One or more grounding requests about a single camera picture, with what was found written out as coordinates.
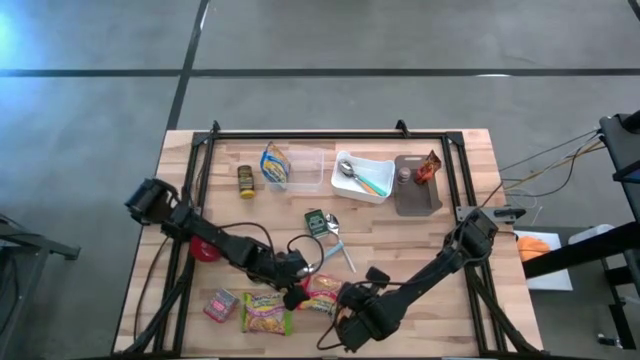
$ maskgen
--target snack package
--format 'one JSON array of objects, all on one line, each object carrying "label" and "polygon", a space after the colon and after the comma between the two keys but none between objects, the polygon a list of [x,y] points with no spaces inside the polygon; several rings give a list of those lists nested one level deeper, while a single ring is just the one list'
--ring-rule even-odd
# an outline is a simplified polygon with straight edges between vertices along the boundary
[{"label": "snack package", "polygon": [[213,320],[223,323],[227,321],[239,301],[240,299],[233,296],[229,291],[218,289],[216,295],[207,303],[203,311]]},{"label": "snack package", "polygon": [[284,308],[282,294],[252,295],[244,293],[242,332],[270,332],[291,335],[291,312]]},{"label": "snack package", "polygon": [[312,275],[305,286],[305,291],[311,299],[302,302],[298,309],[311,309],[331,315],[341,287],[341,280],[326,275]]},{"label": "snack package", "polygon": [[284,189],[287,179],[289,178],[291,163],[282,151],[275,146],[273,141],[269,141],[267,148],[262,153],[260,169],[267,180],[278,184]]},{"label": "snack package", "polygon": [[436,174],[436,171],[440,170],[442,167],[442,161],[436,155],[436,153],[431,150],[424,163],[418,171],[416,171],[415,182],[416,184],[422,185],[427,181],[433,179],[433,176]]}]

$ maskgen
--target gray floor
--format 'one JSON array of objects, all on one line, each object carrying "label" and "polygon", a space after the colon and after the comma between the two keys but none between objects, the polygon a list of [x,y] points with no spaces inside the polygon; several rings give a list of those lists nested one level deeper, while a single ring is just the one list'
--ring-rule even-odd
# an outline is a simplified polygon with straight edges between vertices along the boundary
[{"label": "gray floor", "polygon": [[[198,0],[0,3],[0,69],[180,68]],[[640,64],[625,0],[213,0],[195,68],[616,68]],[[107,354],[139,227],[122,205],[156,167],[177,78],[0,78],[0,212],[83,247],[52,258],[21,358]],[[501,166],[640,108],[640,77],[191,79],[178,122],[204,129],[489,128]],[[525,176],[571,148],[511,169]],[[566,168],[526,186],[544,192]],[[606,152],[587,155],[536,225],[631,219]],[[534,209],[519,223],[529,225]],[[538,302],[545,346],[589,352],[594,326]],[[598,316],[606,319],[607,314]]]}]

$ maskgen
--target metal spoon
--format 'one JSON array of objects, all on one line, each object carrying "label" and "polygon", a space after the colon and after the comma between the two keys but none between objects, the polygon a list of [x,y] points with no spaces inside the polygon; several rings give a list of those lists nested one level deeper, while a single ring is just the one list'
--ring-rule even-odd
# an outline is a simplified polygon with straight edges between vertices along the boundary
[{"label": "metal spoon", "polygon": [[[344,248],[344,243],[342,242],[342,239],[340,239],[340,236],[338,235],[338,231],[340,230],[340,224],[338,223],[338,218],[333,214],[327,214],[325,216],[325,220],[326,220],[326,224],[327,224],[327,228],[329,229],[329,232],[331,232],[336,236],[336,238],[338,238],[338,245],[332,247],[331,249],[329,249],[329,251],[324,253],[324,261],[327,261],[331,256],[333,256],[333,254],[342,250],[342,252],[344,253],[344,257],[347,258],[347,263],[349,264],[351,271],[356,272],[356,267],[355,265],[353,265],[353,261],[351,261],[351,257],[347,253],[347,250]],[[316,261],[315,263],[308,265],[304,269],[300,270],[297,275],[300,278],[308,276],[309,274],[315,272],[318,266],[320,266],[320,261]]]},{"label": "metal spoon", "polygon": [[340,162],[338,163],[338,169],[340,169],[340,172],[342,172],[345,176],[354,178],[368,193],[373,195],[387,196],[386,191],[380,189],[371,181],[356,174],[356,172],[353,170],[353,165],[351,165],[351,163],[347,160],[340,160]]},{"label": "metal spoon", "polygon": [[351,257],[349,256],[347,249],[344,248],[344,243],[342,242],[342,239],[340,239],[340,235],[338,235],[338,231],[340,230],[340,224],[338,223],[338,218],[333,214],[327,214],[325,216],[325,220],[327,222],[327,227],[329,228],[329,231],[338,238],[338,246],[341,246],[342,252],[344,253],[344,257],[347,259],[347,263],[349,264],[351,271],[355,273],[356,267],[355,265],[353,265],[353,261],[351,261]]}]

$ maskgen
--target small can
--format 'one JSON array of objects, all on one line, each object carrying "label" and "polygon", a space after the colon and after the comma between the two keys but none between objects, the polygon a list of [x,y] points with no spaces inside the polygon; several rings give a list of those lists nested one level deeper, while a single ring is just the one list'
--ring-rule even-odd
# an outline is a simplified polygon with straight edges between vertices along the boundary
[{"label": "small can", "polygon": [[241,198],[251,199],[256,196],[256,191],[253,187],[253,171],[251,170],[251,166],[238,166],[238,186]]}]

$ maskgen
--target metal frame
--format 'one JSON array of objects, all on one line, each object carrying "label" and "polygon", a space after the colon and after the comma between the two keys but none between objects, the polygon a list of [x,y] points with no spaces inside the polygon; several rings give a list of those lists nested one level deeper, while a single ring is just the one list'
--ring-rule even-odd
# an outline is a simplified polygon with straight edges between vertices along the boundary
[{"label": "metal frame", "polygon": [[48,239],[43,235],[32,234],[19,224],[12,226],[7,222],[0,222],[0,240],[16,246],[0,247],[0,260],[14,257],[17,261],[18,273],[14,274],[20,284],[15,309],[9,312],[10,318],[4,333],[0,334],[0,359],[16,351],[16,331],[22,329],[22,324],[38,287],[42,271],[50,254],[58,254],[66,260],[76,260],[80,254],[80,247],[72,247]]},{"label": "metal frame", "polygon": [[[214,127],[209,132],[194,132],[192,138],[191,151],[189,153],[189,161],[187,165],[187,171],[185,174],[184,187],[189,193],[191,193],[191,186],[196,175],[197,156],[202,144],[206,144],[206,152],[204,154],[204,162],[200,169],[201,174],[198,175],[200,180],[199,192],[196,194],[196,207],[202,207],[205,203],[207,183],[209,179],[209,170],[211,161],[213,159],[213,151],[216,140],[243,140],[243,139],[411,139],[411,140],[437,140],[442,145],[444,164],[447,172],[447,179],[449,183],[449,189],[451,191],[451,201],[453,208],[462,206],[461,196],[458,191],[458,182],[456,179],[455,169],[453,166],[453,156],[451,147],[455,146],[458,151],[460,160],[460,167],[462,170],[462,177],[464,182],[465,192],[467,194],[467,202],[470,206],[477,206],[477,200],[473,183],[471,180],[471,169],[469,168],[469,162],[467,159],[466,148],[462,132],[411,132],[407,129],[404,121],[398,121],[395,130],[389,131],[321,131],[321,132],[303,132],[303,131],[282,131],[282,132],[246,132],[246,131],[220,131],[220,127],[217,122],[214,123]],[[173,288],[175,282],[176,273],[178,271],[178,259],[180,257],[180,250],[182,244],[178,241],[174,242],[171,256],[169,259],[169,267],[167,269],[167,276],[165,281],[165,288],[163,293],[163,300],[166,298],[169,291]],[[171,354],[180,355],[182,352],[182,345],[184,340],[184,331],[186,327],[189,296],[191,293],[191,279],[195,270],[195,259],[189,254],[187,262],[185,264],[183,274],[189,276],[189,283],[184,292],[181,295],[180,305],[178,309],[178,316],[176,318],[176,330],[170,349],[165,349],[165,335],[166,335],[166,319],[161,324],[158,333],[156,335],[153,352],[154,353],[166,353],[169,351]],[[481,267],[482,280],[487,287],[487,291],[492,297],[496,297],[495,287],[493,284],[493,277],[491,274],[491,268],[488,261]],[[467,292],[469,295],[469,304],[471,310],[471,317],[473,321],[476,343],[478,346],[479,355],[485,354],[489,350],[487,344],[487,337],[484,330],[484,324],[482,320],[482,314],[480,310],[480,302],[478,300],[478,294],[474,288],[469,284],[469,277],[475,275],[474,268],[465,268],[465,277],[467,279]],[[491,315],[493,332],[496,339],[496,349],[498,352],[506,352],[506,341],[502,329],[498,325],[493,314]]]}]

